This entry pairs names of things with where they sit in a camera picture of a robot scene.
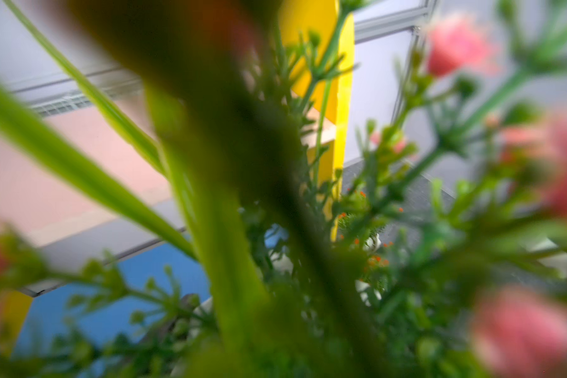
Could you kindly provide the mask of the pink flower pot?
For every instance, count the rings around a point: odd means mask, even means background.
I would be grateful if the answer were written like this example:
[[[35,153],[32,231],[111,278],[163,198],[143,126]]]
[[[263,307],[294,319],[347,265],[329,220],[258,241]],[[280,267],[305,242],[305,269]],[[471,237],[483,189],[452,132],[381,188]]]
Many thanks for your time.
[[[367,121],[347,192],[319,179],[328,148],[315,90],[354,71],[335,3],[329,38],[286,43],[280,1],[55,1],[143,80],[146,134],[13,2],[7,7],[110,127],[170,185],[187,235],[0,84],[0,135],[60,181],[194,259],[213,305],[114,256],[74,272],[0,226],[0,377],[567,377],[567,285],[502,284],[513,266],[567,252],[567,109],[511,101],[567,73],[567,1],[507,38],[469,14],[430,20],[400,79],[403,105]]]

